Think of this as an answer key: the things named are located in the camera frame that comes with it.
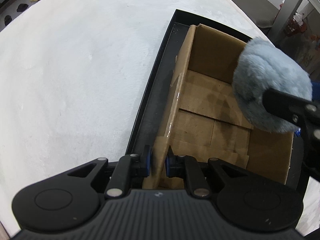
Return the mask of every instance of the cardboard flap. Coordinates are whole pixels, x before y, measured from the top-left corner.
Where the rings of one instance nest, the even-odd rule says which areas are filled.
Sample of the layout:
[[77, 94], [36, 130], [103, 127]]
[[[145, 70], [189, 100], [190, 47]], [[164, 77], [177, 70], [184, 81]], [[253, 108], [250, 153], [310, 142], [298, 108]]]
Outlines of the cardboard flap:
[[181, 88], [189, 64], [195, 30], [196, 26], [194, 25], [189, 28], [178, 57], [176, 58], [176, 66], [171, 79], [167, 104], [158, 130], [158, 136], [153, 144], [150, 176], [143, 180], [143, 188], [157, 188], [159, 184], [164, 160], [168, 153], [172, 125], [178, 111], [178, 100]]
[[211, 147], [247, 155], [250, 131], [226, 122], [215, 121]]
[[159, 186], [165, 189], [184, 189], [183, 179], [161, 177]]
[[254, 128], [250, 134], [247, 170], [285, 184], [293, 133], [269, 133]]
[[213, 119], [252, 129], [233, 96], [231, 85], [203, 74], [187, 71], [180, 108]]
[[213, 119], [179, 110], [173, 124], [171, 138], [209, 147], [213, 126]]
[[231, 84], [245, 45], [235, 37], [200, 24], [193, 40], [189, 69]]

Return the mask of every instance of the gray tile floor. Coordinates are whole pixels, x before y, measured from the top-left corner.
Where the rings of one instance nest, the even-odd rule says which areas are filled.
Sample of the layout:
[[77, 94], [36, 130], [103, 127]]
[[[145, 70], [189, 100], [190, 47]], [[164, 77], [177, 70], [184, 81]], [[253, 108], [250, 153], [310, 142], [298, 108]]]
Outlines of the gray tile floor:
[[35, 4], [35, 2], [30, 2], [30, 0], [11, 0], [8, 4], [4, 6], [5, 9], [1, 8], [0, 13], [0, 31], [2, 31], [4, 26], [4, 17], [6, 15], [10, 15], [12, 17], [12, 20], [14, 20], [16, 17], [18, 17], [21, 13], [17, 12], [18, 5], [20, 3], [26, 3], [27, 5], [32, 6]]

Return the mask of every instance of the metal screw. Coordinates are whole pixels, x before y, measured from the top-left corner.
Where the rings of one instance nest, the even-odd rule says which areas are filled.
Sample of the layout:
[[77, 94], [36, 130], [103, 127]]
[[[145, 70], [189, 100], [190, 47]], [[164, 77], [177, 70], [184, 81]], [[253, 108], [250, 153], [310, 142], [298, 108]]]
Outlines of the metal screw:
[[314, 135], [318, 140], [320, 140], [320, 130], [319, 130], [319, 129], [314, 130], [314, 131], [313, 131], [313, 135]]
[[207, 195], [209, 195], [210, 191], [207, 190], [206, 188], [197, 188], [193, 194], [195, 194], [198, 197], [206, 197]]
[[306, 109], [311, 112], [317, 111], [317, 107], [314, 105], [306, 105]]
[[119, 188], [111, 188], [107, 190], [107, 195], [110, 197], [119, 197], [122, 193], [123, 191]]
[[130, 157], [133, 162], [137, 162], [138, 160], [140, 160], [139, 154], [131, 153]]
[[296, 114], [294, 114], [294, 115], [292, 116], [292, 121], [298, 122], [298, 120], [299, 120], [298, 116], [297, 116]]

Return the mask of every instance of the gray floor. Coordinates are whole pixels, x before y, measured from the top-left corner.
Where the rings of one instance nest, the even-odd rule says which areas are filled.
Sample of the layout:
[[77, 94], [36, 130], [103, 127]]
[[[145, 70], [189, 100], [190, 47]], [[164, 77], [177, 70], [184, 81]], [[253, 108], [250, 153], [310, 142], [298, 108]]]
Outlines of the gray floor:
[[17, 12], [18, 5], [20, 3], [26, 3], [27, 5], [32, 6], [35, 4], [34, 2], [30, 2], [30, 0], [11, 0], [9, 1], [9, 4], [6, 4], [4, 7], [5, 9], [0, 13], [0, 31], [2, 31], [4, 26], [4, 17], [6, 15], [10, 15], [12, 17], [12, 20], [14, 20], [16, 17], [18, 17], [21, 13]]
[[232, 0], [254, 22], [255, 25], [267, 34], [279, 11], [268, 0]]

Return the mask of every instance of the gray fluffy object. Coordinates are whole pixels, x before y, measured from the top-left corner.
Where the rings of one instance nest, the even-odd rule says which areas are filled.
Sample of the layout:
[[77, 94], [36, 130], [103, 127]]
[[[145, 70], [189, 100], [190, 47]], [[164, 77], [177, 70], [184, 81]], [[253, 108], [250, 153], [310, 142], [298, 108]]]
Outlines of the gray fluffy object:
[[247, 43], [239, 56], [232, 82], [233, 94], [246, 119], [255, 127], [285, 133], [297, 130], [288, 121], [269, 114], [262, 95], [273, 88], [307, 100], [312, 99], [308, 74], [281, 50], [261, 38]]

